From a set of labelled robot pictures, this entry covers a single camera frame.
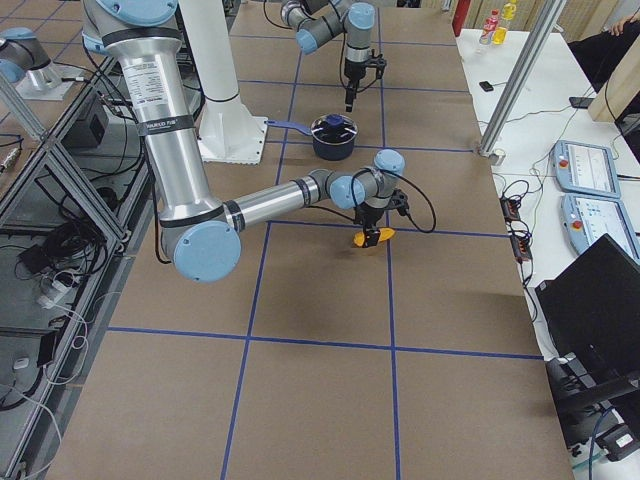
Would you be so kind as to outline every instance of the pot handle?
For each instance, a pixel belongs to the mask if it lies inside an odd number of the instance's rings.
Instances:
[[[267,120],[267,125],[277,128],[292,128],[293,130],[299,131],[303,135],[306,135],[308,137],[311,136],[311,129],[306,125],[302,125],[301,123],[286,122],[281,120]]]

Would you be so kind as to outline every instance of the computer monitor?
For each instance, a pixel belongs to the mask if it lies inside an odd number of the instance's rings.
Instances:
[[[609,235],[536,295],[558,353],[574,352],[596,383],[640,370],[640,265]],[[640,392],[610,402],[640,437]]]

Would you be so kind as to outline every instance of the person's arm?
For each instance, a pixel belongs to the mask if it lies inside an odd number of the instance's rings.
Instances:
[[[614,23],[613,26],[611,27],[611,30],[609,30],[609,32],[611,33],[611,35],[615,37],[620,36],[622,35],[624,26],[627,22],[634,23],[634,22],[637,22],[638,20],[640,20],[640,12],[636,12],[633,15],[628,15],[624,17],[622,20],[619,20],[616,23]]]

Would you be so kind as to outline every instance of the white table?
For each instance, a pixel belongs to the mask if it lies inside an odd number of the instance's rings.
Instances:
[[[506,82],[527,39],[527,32],[509,32],[503,45],[491,45],[483,53],[478,53],[479,30],[463,30],[457,39],[458,50],[480,129],[484,131],[504,89],[497,85],[493,92],[485,92],[479,82],[491,84]],[[578,66],[566,42],[558,33],[551,34],[536,65],[525,83],[509,119],[517,119],[530,112],[559,111],[528,115],[522,120],[505,125],[495,147],[502,148],[507,156],[493,171],[504,178],[506,184],[522,179],[531,185],[531,190],[539,187],[538,180],[530,172],[534,162],[544,175],[542,195],[527,195],[520,209],[521,218],[532,228],[534,272],[531,286],[560,274],[577,254],[569,242],[562,224],[560,200],[563,193],[559,189],[552,169],[547,167],[546,157],[562,138],[577,142],[615,147],[618,159],[615,161],[618,174],[640,176],[640,165],[625,143],[618,137],[618,130],[612,123],[596,123],[586,110],[576,112],[569,107],[569,97],[594,96],[593,89]],[[496,188],[502,192],[504,182],[496,176]],[[625,203],[635,231],[640,231],[640,182],[621,182],[622,200]],[[522,192],[521,186],[514,187],[509,194]],[[525,265],[525,274],[529,273]],[[537,321],[536,334],[545,358],[554,356],[546,325]],[[586,469],[574,470],[577,480],[588,478]],[[611,463],[595,462],[594,477],[598,480],[622,480],[640,478],[640,454],[637,452],[624,461]]]

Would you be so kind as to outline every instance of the light blue cap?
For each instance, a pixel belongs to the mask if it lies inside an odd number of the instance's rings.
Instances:
[[[349,23],[360,30],[371,30],[376,20],[376,9],[368,3],[357,2],[349,9]]]
[[[298,33],[296,33],[296,40],[298,45],[300,45],[302,53],[305,55],[309,55],[318,49],[318,42],[316,42],[315,37],[309,30],[305,30],[304,28],[300,29]]]
[[[329,187],[329,196],[338,208],[346,210],[360,205],[365,200],[364,185],[357,178],[354,180],[351,175],[345,175],[335,180]]]
[[[386,148],[384,150],[380,150],[376,154],[376,157],[373,159],[373,164],[380,170],[386,170],[388,172],[402,175],[402,172],[404,172],[405,161],[404,157],[398,152]]]
[[[26,75],[23,69],[9,60],[0,60],[0,73],[5,76],[9,83],[19,82]]]
[[[82,32],[82,42],[84,46],[87,47],[87,50],[94,53],[100,53],[102,55],[107,55],[106,50],[104,49],[104,44],[101,40],[90,37],[86,33]]]
[[[173,262],[184,277],[195,282],[215,282],[226,277],[240,259],[238,232],[224,222],[209,220],[182,234]]]
[[[33,40],[36,34],[26,27],[13,27],[1,32],[0,37],[7,40]]]
[[[155,27],[169,20],[178,8],[177,0],[96,0],[118,20],[139,27]]]

